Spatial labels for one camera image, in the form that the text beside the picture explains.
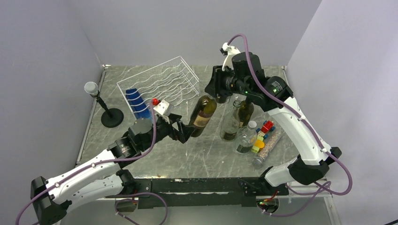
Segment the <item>blue glass bottle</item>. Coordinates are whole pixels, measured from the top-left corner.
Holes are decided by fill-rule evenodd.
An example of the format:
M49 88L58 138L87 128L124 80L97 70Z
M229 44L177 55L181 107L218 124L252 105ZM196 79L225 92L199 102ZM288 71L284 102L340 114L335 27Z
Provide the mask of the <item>blue glass bottle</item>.
M136 88L127 89L125 91L125 97L136 119L151 118L151 113L147 104L144 102L140 92Z

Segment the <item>labelled dark wine bottle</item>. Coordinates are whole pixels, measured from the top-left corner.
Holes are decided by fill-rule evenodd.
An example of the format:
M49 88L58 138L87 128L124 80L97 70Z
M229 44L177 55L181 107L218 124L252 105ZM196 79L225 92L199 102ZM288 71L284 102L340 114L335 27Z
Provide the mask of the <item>labelled dark wine bottle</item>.
M190 116L189 125L195 127L191 137L199 137L202 134L216 108L217 102L214 97L203 95L198 99Z

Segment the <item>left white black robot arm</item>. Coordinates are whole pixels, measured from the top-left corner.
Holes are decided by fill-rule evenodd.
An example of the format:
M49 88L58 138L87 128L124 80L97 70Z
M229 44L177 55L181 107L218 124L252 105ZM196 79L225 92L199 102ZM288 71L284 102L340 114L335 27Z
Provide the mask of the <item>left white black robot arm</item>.
M195 130L171 114L138 119L123 136L86 163L54 178L42 176L31 182L32 205L40 225L52 225L73 209L102 197L128 197L141 189L126 166L142 158L165 137L185 143Z

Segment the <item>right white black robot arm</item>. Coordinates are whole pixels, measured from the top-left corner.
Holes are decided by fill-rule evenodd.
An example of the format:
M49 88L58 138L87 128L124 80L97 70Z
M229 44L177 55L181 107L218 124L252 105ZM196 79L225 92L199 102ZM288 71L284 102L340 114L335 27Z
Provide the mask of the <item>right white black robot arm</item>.
M302 185L309 185L323 178L329 171L329 165L334 160L322 151L322 148L336 158L342 155L338 147L331 147L322 141L322 147L312 135L306 123L288 107L299 111L297 100L287 83L278 76L266 77L261 68L259 57L249 53L253 69L262 87L268 91L268 97L255 83L252 77L246 55L243 52L228 54L222 51L226 57L223 65L214 66L210 82L205 87L205 92L213 97L229 97L240 94L247 100L259 106L267 112L286 132L299 151L299 155L280 166L267 169L259 181L259 189L263 194L270 195L277 186L297 181ZM281 105L272 98L285 103Z

